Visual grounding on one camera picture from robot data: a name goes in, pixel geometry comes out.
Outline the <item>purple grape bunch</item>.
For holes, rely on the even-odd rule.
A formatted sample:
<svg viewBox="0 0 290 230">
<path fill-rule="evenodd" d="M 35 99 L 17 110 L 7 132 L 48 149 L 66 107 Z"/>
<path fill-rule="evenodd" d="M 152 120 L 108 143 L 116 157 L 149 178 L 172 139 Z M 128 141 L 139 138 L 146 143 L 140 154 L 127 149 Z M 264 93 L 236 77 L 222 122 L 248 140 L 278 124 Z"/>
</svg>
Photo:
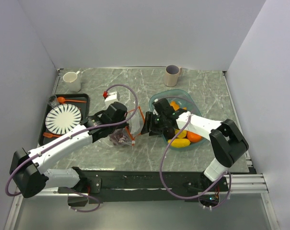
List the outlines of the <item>purple grape bunch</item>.
<svg viewBox="0 0 290 230">
<path fill-rule="evenodd" d="M 109 140 L 115 146 L 129 145 L 129 138 L 122 129 L 116 130 L 113 134 L 111 134 L 109 136 Z"/>
</svg>

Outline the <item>clear zip top bag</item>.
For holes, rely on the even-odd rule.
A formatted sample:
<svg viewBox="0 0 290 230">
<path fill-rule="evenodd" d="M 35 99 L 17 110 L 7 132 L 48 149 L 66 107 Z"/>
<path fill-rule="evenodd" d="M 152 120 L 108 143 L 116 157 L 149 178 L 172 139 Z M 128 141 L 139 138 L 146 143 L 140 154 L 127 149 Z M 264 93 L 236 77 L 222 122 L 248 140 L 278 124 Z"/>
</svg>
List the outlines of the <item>clear zip top bag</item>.
<svg viewBox="0 0 290 230">
<path fill-rule="evenodd" d="M 133 147 L 135 145 L 136 137 L 140 136 L 140 132 L 143 127 L 144 121 L 145 121 L 145 116 L 142 112 L 141 107 L 138 106 L 134 116 L 128 121 L 128 124 L 124 128 L 121 128 L 125 132 L 126 136 L 129 138 L 128 146 Z M 113 145 L 113 143 L 109 140 L 109 136 L 104 138 L 101 141 L 103 144 L 106 144 L 108 148 L 126 146 L 126 145 L 123 145 L 123 146 Z"/>
</svg>

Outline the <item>yellow lemon piece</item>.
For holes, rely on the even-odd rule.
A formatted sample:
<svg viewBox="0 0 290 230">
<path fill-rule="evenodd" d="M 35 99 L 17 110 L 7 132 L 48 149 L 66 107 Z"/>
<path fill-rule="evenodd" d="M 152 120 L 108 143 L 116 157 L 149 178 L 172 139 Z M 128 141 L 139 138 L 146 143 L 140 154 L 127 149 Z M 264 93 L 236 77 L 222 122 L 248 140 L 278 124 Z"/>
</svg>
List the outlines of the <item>yellow lemon piece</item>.
<svg viewBox="0 0 290 230">
<path fill-rule="evenodd" d="M 178 134 L 179 133 L 179 129 L 176 129 L 175 130 L 175 134 Z M 187 131 L 186 130 L 183 130 L 178 136 L 177 138 L 185 138 L 187 136 Z"/>
</svg>

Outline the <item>orange tangerine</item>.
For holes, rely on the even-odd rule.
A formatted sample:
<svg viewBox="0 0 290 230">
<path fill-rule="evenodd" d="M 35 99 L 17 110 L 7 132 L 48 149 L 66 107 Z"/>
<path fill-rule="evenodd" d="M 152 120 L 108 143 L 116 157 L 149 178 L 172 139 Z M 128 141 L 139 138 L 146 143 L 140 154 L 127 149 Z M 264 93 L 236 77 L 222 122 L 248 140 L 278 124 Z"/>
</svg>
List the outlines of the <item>orange tangerine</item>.
<svg viewBox="0 0 290 230">
<path fill-rule="evenodd" d="M 191 142 L 191 143 L 198 143 L 202 140 L 202 136 L 196 134 L 196 133 L 193 133 L 193 132 L 190 132 L 190 131 L 187 131 L 187 139 Z"/>
</svg>

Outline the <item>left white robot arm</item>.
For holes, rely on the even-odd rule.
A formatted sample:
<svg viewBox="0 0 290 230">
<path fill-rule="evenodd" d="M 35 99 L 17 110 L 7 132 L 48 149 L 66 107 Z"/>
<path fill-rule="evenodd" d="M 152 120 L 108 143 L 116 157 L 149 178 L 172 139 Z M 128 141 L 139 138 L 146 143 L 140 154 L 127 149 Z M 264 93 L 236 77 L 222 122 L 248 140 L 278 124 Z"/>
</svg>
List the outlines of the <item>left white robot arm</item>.
<svg viewBox="0 0 290 230">
<path fill-rule="evenodd" d="M 82 192 L 89 181 L 78 167 L 67 170 L 52 170 L 51 166 L 64 156 L 92 144 L 123 128 L 126 123 L 127 108 L 114 102 L 106 110 L 84 119 L 65 135 L 29 152 L 16 151 L 10 168 L 13 180 L 25 198 L 30 198 L 45 188 L 67 187 Z"/>
</svg>

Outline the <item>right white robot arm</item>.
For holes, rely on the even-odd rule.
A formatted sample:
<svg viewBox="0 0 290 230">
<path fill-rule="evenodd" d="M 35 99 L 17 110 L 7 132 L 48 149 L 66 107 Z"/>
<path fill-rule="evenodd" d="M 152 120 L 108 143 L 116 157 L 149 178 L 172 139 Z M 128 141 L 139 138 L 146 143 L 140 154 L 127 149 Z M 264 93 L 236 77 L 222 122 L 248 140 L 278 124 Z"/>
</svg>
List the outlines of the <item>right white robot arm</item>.
<svg viewBox="0 0 290 230">
<path fill-rule="evenodd" d="M 146 112 L 142 135 L 161 135 L 168 128 L 174 128 L 190 131 L 211 142 L 214 159 L 201 179 L 201 185 L 207 191 L 212 191 L 218 185 L 218 178 L 249 149 L 238 126 L 230 119 L 216 121 L 183 108 L 175 110 L 165 98 L 152 104 L 155 112 Z"/>
</svg>

